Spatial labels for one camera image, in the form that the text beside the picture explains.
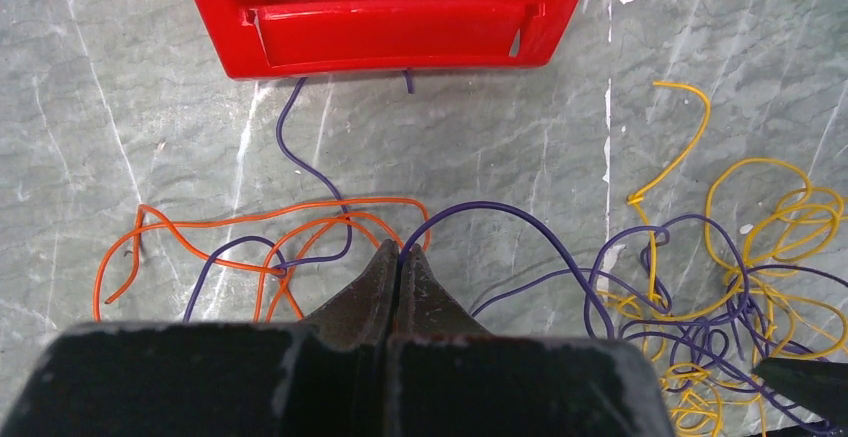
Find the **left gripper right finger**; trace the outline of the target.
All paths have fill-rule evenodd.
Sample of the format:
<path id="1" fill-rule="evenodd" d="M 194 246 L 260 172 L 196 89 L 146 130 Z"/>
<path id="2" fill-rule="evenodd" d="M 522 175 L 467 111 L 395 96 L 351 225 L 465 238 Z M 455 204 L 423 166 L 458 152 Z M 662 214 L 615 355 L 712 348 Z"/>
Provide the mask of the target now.
<path id="1" fill-rule="evenodd" d="M 411 247 L 399 277 L 397 335 L 433 338 L 492 336 L 438 282 L 420 245 Z"/>

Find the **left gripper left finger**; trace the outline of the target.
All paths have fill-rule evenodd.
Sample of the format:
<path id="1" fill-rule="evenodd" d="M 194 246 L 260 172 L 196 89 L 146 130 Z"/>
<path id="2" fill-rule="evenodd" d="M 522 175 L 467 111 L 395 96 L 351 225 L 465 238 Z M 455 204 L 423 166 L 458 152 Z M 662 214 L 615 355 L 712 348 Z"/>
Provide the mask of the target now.
<path id="1" fill-rule="evenodd" d="M 328 345 L 374 345 L 393 311 L 399 247 L 384 241 L 362 273 L 302 323 Z"/>

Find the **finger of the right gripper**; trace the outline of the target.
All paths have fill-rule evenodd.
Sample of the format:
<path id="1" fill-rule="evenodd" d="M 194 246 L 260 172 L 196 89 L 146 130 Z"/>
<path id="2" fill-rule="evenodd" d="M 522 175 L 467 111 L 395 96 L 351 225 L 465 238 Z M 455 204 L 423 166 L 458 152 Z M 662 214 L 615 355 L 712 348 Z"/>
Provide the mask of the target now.
<path id="1" fill-rule="evenodd" d="M 768 388 L 840 430 L 847 429 L 846 363 L 769 357 L 752 372 Z"/>

